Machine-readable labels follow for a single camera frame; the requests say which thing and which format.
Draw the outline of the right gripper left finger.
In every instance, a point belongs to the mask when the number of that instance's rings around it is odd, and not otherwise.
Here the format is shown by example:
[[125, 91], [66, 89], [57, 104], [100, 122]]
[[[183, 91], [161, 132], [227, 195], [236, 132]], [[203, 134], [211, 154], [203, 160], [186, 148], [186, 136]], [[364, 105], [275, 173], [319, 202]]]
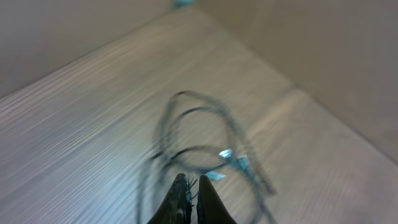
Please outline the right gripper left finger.
[[195, 183], [185, 174], [178, 174], [148, 224], [191, 224], [194, 198], [191, 188]]

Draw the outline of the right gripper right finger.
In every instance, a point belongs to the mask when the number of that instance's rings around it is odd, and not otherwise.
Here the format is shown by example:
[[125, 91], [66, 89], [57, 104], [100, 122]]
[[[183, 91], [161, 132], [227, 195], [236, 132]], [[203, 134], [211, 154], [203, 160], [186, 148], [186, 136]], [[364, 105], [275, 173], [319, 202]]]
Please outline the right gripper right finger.
[[198, 224], [237, 224], [205, 175], [199, 180], [197, 220]]

